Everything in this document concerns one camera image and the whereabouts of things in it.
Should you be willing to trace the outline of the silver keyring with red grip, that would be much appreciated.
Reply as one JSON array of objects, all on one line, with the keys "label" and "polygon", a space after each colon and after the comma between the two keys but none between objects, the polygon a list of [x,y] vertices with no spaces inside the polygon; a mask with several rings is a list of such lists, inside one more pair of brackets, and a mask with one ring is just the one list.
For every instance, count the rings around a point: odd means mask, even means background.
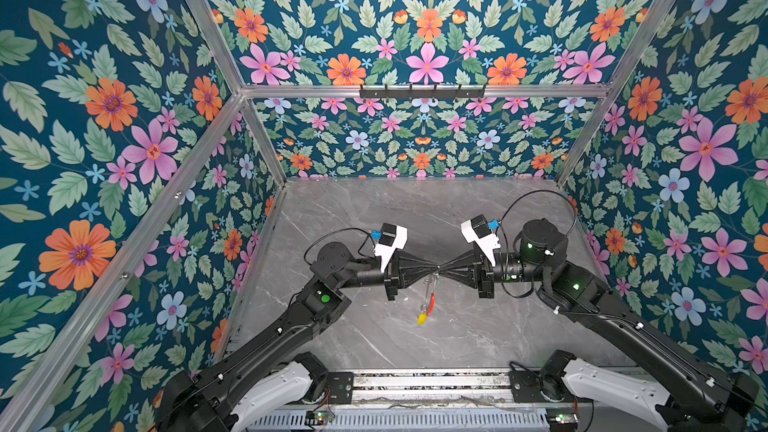
[{"label": "silver keyring with red grip", "polygon": [[428,320],[433,314],[435,304],[436,304],[436,289],[437,289],[437,285],[439,284],[439,275],[437,273],[433,273],[429,275],[424,280],[424,283],[426,286],[426,290],[425,290],[425,302],[422,307],[422,313],[427,314],[427,320]]}]

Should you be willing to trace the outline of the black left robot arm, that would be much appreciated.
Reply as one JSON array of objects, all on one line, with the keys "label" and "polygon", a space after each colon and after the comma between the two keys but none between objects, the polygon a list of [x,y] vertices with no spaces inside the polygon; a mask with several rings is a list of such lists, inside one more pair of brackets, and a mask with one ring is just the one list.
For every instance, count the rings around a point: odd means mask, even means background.
[{"label": "black left robot arm", "polygon": [[326,368],[299,350],[347,310],[349,287],[382,285],[389,297],[439,270],[398,247],[377,245],[357,257],[340,242],[325,244],[310,265],[307,284],[256,337],[196,376],[176,374],[166,384],[155,431],[244,431],[283,404],[324,388]]}]

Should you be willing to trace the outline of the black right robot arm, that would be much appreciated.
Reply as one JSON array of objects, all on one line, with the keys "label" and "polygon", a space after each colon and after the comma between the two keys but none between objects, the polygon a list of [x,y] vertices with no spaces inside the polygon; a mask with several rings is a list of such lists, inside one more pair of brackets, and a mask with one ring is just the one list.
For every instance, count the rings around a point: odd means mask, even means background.
[{"label": "black right robot arm", "polygon": [[541,394],[602,402],[663,431],[744,431],[756,409],[758,384],[698,359],[633,312],[589,270],[567,259],[568,237],[546,219],[527,222],[510,252],[500,226],[477,216],[462,226],[471,251],[441,264],[438,274],[491,298],[498,284],[526,282],[553,313],[599,335],[649,376],[642,382],[601,370],[557,350],[538,372]]}]

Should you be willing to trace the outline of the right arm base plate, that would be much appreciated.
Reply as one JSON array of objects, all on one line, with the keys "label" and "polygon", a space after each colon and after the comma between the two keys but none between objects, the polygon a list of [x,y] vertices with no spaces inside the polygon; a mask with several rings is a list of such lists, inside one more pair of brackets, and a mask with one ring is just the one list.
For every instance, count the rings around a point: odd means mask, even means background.
[{"label": "right arm base plate", "polygon": [[516,403],[586,404],[591,399],[576,397],[551,377],[541,379],[537,371],[508,371],[510,391]]}]

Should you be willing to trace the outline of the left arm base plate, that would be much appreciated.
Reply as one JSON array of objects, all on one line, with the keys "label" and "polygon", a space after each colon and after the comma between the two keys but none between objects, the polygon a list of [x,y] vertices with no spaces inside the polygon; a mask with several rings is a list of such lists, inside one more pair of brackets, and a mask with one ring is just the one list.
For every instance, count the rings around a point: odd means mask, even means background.
[{"label": "left arm base plate", "polygon": [[320,405],[347,405],[352,402],[355,385],[355,375],[350,371],[329,372],[325,375],[313,378],[309,377],[306,386],[297,389],[300,396],[295,393],[289,395],[290,406],[320,406]]}]

